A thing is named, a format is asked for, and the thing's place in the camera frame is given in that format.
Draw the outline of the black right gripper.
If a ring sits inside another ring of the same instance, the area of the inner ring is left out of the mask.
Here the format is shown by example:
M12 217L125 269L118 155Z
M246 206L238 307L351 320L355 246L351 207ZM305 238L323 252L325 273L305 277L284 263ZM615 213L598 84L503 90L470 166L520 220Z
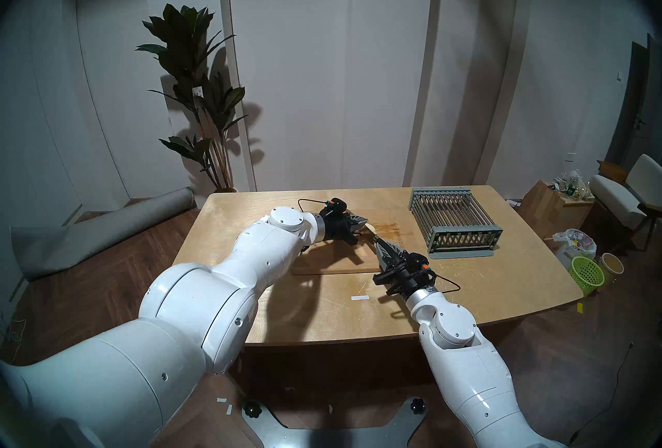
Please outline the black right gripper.
M390 295L401 295L409 298L418 290L434 287L435 272L429 267L410 272L406 268L395 271L390 279L390 273L396 265L406 259L405 250L389 241L383 240L383 245L375 245L375 254L379 264L379 273L374 274L375 285L391 283Z

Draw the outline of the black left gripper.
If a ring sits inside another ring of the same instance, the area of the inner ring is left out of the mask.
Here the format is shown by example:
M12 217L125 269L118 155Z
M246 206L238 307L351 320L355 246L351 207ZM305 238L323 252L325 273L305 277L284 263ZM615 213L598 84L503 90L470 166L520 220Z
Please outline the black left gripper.
M317 243L322 241L344 241L357 245L369 238L367 218L349 213L317 214Z

